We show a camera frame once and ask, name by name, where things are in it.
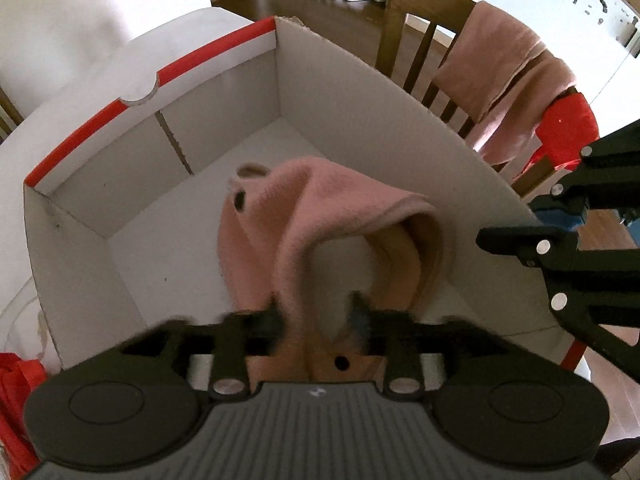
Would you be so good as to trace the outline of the red cloth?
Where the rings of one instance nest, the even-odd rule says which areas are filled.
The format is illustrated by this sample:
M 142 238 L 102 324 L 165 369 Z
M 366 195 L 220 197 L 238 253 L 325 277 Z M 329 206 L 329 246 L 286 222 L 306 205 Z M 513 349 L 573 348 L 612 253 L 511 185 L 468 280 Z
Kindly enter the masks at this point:
M 23 479 L 40 460 L 27 437 L 24 408 L 28 397 L 47 379 L 38 360 L 23 360 L 15 353 L 1 353 L 1 446 L 11 479 Z

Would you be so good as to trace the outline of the red and white cardboard box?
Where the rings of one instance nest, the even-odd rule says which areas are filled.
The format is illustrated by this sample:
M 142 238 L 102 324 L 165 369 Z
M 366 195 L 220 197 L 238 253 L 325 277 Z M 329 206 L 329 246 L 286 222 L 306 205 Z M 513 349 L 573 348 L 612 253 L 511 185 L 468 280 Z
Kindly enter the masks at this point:
M 24 181 L 27 247 L 63 366 L 166 318 L 231 309 L 217 258 L 224 196 L 244 162 L 318 156 L 424 195 L 452 263 L 426 319 L 468 318 L 553 362 L 572 337 L 538 270 L 476 246 L 529 208 L 430 110 L 287 18 L 186 15 L 120 49 L 54 103 L 58 144 Z

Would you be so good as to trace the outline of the pink knitted hat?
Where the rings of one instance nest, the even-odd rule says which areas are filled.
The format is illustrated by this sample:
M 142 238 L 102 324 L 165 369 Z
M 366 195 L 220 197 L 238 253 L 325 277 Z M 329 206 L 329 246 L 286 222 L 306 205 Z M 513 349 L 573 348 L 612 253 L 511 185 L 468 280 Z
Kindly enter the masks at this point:
M 271 356 L 251 356 L 260 382 L 380 382 L 382 356 L 364 356 L 351 328 L 322 333 L 329 300 L 311 300 L 311 256 L 336 240 L 370 248 L 375 310 L 421 316 L 449 270 L 454 236 L 428 199 L 327 159 L 296 158 L 269 170 L 239 167 L 222 206 L 218 258 L 235 310 L 274 302 L 285 329 Z

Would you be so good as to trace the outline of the red cushion on chair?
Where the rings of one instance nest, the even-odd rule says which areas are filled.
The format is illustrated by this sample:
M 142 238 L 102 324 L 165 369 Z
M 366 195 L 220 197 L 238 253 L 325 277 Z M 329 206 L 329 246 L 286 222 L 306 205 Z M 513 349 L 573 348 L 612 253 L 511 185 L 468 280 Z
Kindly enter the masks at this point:
M 575 92 L 561 96 L 546 109 L 535 136 L 540 147 L 530 156 L 523 172 L 543 159 L 554 170 L 575 170 L 582 149 L 597 141 L 600 131 L 587 99 L 582 92 Z

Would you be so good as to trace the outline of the pink scarf on chair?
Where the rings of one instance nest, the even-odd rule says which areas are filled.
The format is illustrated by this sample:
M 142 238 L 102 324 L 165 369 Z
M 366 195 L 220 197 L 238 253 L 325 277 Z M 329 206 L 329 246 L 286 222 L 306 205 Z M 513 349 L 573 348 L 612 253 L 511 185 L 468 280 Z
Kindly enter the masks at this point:
M 533 29 L 480 1 L 433 82 L 474 122 L 465 143 L 496 166 L 526 148 L 548 106 L 576 77 Z

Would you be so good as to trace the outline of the wooden chair near cabinet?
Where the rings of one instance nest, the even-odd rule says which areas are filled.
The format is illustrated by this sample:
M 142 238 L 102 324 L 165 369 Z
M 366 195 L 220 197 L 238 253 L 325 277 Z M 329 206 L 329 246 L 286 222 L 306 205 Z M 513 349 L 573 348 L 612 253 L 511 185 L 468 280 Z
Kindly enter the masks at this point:
M 420 78 L 429 76 L 427 86 L 418 96 L 419 101 L 426 108 L 433 108 L 438 98 L 444 98 L 446 102 L 439 118 L 452 127 L 464 143 L 474 122 L 434 85 L 433 78 L 476 4 L 472 0 L 386 0 L 382 36 L 375 59 L 376 69 L 385 76 L 392 76 L 402 42 L 412 40 L 416 50 L 407 63 L 401 87 L 413 96 Z M 500 170 L 508 163 L 488 165 Z

